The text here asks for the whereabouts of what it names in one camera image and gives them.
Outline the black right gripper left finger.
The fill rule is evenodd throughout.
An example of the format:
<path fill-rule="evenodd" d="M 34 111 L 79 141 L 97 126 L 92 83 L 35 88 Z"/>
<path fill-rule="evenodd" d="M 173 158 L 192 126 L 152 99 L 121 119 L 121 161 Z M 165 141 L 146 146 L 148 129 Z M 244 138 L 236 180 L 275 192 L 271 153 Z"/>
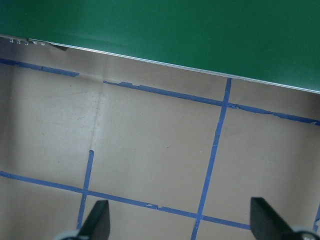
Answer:
<path fill-rule="evenodd" d="M 108 200 L 94 204 L 76 235 L 78 240 L 108 240 L 110 236 L 110 209 Z"/>

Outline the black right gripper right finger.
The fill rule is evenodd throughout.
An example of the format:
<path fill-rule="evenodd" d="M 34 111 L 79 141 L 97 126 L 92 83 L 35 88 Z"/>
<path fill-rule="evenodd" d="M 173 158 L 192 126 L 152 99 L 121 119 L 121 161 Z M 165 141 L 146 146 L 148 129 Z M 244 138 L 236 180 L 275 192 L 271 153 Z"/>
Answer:
<path fill-rule="evenodd" d="M 250 230 L 256 240 L 299 240 L 283 218 L 262 197 L 250 199 Z"/>

